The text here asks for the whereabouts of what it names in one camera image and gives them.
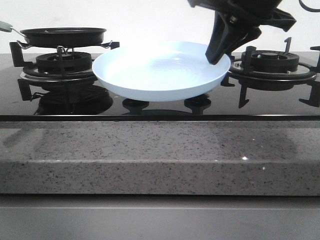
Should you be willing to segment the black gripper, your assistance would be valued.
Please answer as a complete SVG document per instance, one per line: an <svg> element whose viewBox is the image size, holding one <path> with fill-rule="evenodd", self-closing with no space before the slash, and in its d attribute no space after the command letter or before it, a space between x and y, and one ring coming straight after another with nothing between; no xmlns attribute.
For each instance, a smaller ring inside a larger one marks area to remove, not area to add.
<svg viewBox="0 0 320 240"><path fill-rule="evenodd" d="M205 56L210 64L217 64L224 54L231 54L242 45L257 39L261 35L259 25L268 25L287 32L296 19L289 13L278 9L280 0L190 0L194 8L200 6L214 10L214 26ZM251 24L243 29L234 16Z"/></svg>

